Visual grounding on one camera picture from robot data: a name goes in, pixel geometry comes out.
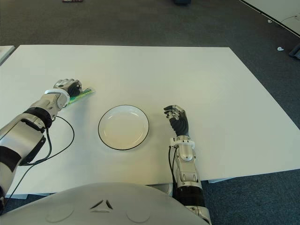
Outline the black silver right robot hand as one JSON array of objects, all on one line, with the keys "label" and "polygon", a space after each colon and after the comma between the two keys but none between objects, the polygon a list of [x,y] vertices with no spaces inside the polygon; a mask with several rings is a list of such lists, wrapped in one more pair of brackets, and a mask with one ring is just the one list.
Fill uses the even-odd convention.
[{"label": "black silver right robot hand", "polygon": [[164,108],[164,114],[177,136],[189,136],[188,119],[184,109],[178,105],[169,105]]}]

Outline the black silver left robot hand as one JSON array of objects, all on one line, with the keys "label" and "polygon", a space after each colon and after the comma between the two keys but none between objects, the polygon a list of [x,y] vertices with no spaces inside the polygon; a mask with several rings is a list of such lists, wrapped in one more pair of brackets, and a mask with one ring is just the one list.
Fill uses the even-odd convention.
[{"label": "black silver left robot hand", "polygon": [[65,90],[70,97],[77,97],[82,93],[82,84],[75,79],[58,80],[53,87]]}]

